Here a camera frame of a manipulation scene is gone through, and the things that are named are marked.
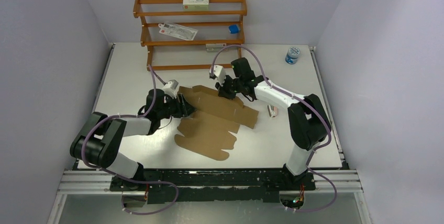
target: wooden frame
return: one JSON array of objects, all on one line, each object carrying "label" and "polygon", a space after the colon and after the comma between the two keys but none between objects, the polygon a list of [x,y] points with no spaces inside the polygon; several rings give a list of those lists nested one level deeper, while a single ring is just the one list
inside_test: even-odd
[{"label": "wooden frame", "polygon": [[[215,10],[215,11],[168,11],[168,12],[144,12],[143,4],[181,4],[183,0],[135,0],[132,14],[135,18],[140,18],[142,23],[142,33],[140,35],[140,45],[147,47],[148,64],[152,64],[154,47],[159,46],[185,46],[185,45],[204,45],[207,43],[226,43],[226,44],[244,44],[245,34],[243,31],[243,17],[247,15],[247,1],[246,0],[209,0],[210,3],[241,3],[241,10]],[[237,24],[240,27],[237,39],[206,39],[193,41],[153,41],[149,28],[158,27],[158,23],[147,23],[145,17],[150,16],[199,16],[199,15],[239,15],[239,21],[210,21],[210,22],[192,22],[192,23],[177,23],[179,25],[188,27],[199,26],[230,26]],[[238,49],[238,57],[241,58],[241,50]],[[225,68],[230,68],[231,64],[221,64]],[[193,70],[193,69],[209,69],[210,64],[193,64],[193,65],[163,65],[152,66],[153,70]]]}]

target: white packet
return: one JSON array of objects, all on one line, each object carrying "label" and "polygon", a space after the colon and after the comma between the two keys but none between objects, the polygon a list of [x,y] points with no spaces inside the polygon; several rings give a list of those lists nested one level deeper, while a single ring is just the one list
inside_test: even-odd
[{"label": "white packet", "polygon": [[164,34],[170,37],[176,37],[186,41],[194,40],[194,37],[197,34],[197,29],[192,29],[189,27],[181,26],[179,24],[173,24],[169,22],[164,22],[163,24],[159,24],[160,34]]}]

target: white table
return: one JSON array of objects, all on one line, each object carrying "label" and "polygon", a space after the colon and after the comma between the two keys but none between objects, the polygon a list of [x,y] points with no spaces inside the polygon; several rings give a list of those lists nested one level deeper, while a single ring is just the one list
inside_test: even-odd
[{"label": "white table", "polygon": [[[314,63],[308,46],[298,46],[301,56],[295,65],[285,63],[284,56],[288,45],[247,44],[260,59],[265,74],[275,84],[298,94],[316,94],[324,106],[324,98],[316,75]],[[154,65],[211,63],[214,54],[205,52],[203,46],[192,47],[157,47],[154,53]],[[236,51],[221,54],[219,63],[229,63],[236,58]],[[253,57],[243,50],[256,75],[260,70]],[[114,114],[136,114],[146,102],[146,95],[153,88],[151,75],[146,69],[147,49],[139,43],[117,43],[101,92],[96,111]],[[176,79],[182,86],[205,85],[214,87],[215,81],[208,77],[208,70],[157,71],[165,81]],[[232,70],[227,74],[234,77]],[[290,156],[294,142],[290,136],[286,109],[279,109],[276,118],[269,118],[266,104],[253,103],[240,96],[245,105],[258,110],[259,118],[252,130],[241,126],[236,134],[237,141],[233,150],[226,150],[227,160],[216,161],[189,150],[180,148],[174,142],[174,135],[179,133],[179,119],[173,119],[167,127],[151,136],[132,136],[123,139],[120,152],[143,164],[145,168],[159,169],[234,169],[282,167]],[[161,127],[168,120],[163,120]],[[331,144],[317,151],[310,166],[313,168],[341,167],[336,139]],[[79,162],[78,168],[87,168]]]}]

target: brown cardboard sheet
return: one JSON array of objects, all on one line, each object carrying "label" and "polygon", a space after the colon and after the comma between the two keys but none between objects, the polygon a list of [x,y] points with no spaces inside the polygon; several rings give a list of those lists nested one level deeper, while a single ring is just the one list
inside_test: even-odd
[{"label": "brown cardboard sheet", "polygon": [[176,144],[182,148],[214,160],[226,160],[232,150],[240,125],[254,128],[259,112],[244,106],[240,98],[228,100],[217,96],[217,90],[197,85],[180,87],[179,93],[197,111],[192,118],[183,118],[177,127],[183,135],[175,135]]}]

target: wooden shelf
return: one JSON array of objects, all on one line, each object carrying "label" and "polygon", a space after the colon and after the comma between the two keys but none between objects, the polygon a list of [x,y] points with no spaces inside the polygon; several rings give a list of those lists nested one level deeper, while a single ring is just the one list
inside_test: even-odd
[{"label": "wooden shelf", "polygon": [[[133,15],[140,18],[142,23],[142,32],[140,44],[148,49],[148,64],[152,64],[154,47],[159,46],[186,46],[202,45],[207,43],[226,43],[243,44],[245,43],[245,34],[243,31],[243,17],[247,15],[246,0],[209,0],[209,11],[186,12],[182,7],[183,0],[135,0]],[[182,26],[195,28],[198,30],[194,40],[185,41],[158,33],[159,23],[149,23],[147,18],[159,16],[211,16],[211,15],[238,15],[237,21],[193,21],[185,23],[176,23]],[[228,26],[238,25],[240,33],[230,34]],[[238,50],[238,57],[241,57],[241,51]],[[222,64],[230,68],[231,64]],[[154,70],[190,70],[206,69],[208,64],[191,65],[168,65],[153,66]]]}]

